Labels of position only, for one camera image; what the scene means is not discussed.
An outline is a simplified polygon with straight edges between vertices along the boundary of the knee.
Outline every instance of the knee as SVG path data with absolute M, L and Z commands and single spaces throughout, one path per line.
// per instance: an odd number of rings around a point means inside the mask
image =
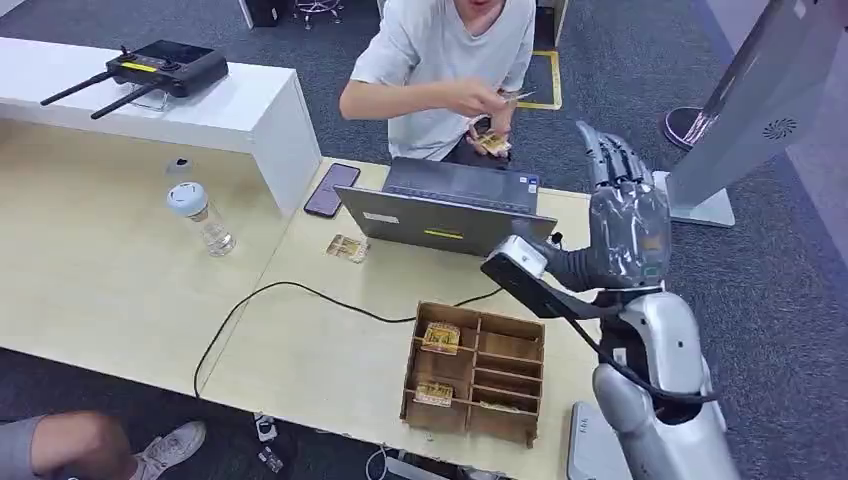
M 118 447 L 121 426 L 102 413 L 79 412 L 74 414 L 74 427 L 78 447 L 85 454 L 108 452 Z

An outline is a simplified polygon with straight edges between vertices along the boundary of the person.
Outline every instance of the person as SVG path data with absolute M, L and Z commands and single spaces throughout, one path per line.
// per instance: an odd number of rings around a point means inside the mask
M 388 0 L 383 13 L 339 99 L 342 116 L 388 119 L 393 158 L 485 155 L 469 120 L 481 115 L 508 138 L 517 102 L 504 96 L 524 83 L 535 1 Z
M 86 480 L 156 480 L 203 444 L 206 427 L 190 422 L 132 455 L 124 430 L 96 412 L 0 424 L 0 479 L 38 480 L 69 469 Z

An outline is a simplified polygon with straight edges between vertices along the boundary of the wooden box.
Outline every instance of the wooden box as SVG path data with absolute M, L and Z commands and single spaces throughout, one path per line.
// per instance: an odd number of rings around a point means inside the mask
M 422 350 L 430 323 L 459 327 L 456 355 Z M 415 428 L 483 433 L 528 448 L 542 402 L 545 326 L 437 303 L 420 303 L 400 418 Z M 421 382 L 453 387 L 450 406 L 415 401 Z

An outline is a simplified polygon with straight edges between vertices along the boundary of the stool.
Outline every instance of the stool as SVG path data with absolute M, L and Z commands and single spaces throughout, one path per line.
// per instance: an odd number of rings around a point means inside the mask
M 339 17 L 339 10 L 344 9 L 342 0 L 294 0 L 294 9 L 292 16 L 298 18 L 298 13 L 302 13 L 303 26 L 307 30 L 312 30 L 311 17 L 316 13 L 330 12 L 333 14 L 333 23 L 342 23 Z

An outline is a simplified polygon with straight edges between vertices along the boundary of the wooden table surface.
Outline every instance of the wooden table surface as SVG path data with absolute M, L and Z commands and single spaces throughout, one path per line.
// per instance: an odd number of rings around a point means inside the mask
M 179 157 L 235 232 L 226 257 L 165 205 Z M 249 155 L 12 121 L 0 225 L 0 346 L 186 394 L 284 231 Z
M 327 160 L 314 185 L 339 161 Z M 360 187 L 379 189 L 388 171 L 342 162 L 362 170 Z M 541 189 L 538 212 L 559 219 L 569 248 L 588 244 L 588 196 Z M 453 304 L 496 288 L 479 270 L 482 259 L 468 255 L 380 240 L 371 241 L 362 264 L 326 255 L 337 233 L 362 236 L 344 209 L 333 220 L 297 213 L 260 286 L 297 281 L 388 318 L 414 315 L 419 301 Z M 504 292 L 469 308 L 535 319 Z M 561 320 L 547 321 L 532 449 L 483 435 L 415 430 L 399 419 L 411 324 L 383 324 L 288 286 L 251 300 L 234 323 L 222 354 L 209 360 L 215 367 L 204 398 L 520 480 L 564 478 L 571 407 L 578 400 L 594 403 L 596 357 Z M 597 337 L 597 324 L 588 323 Z

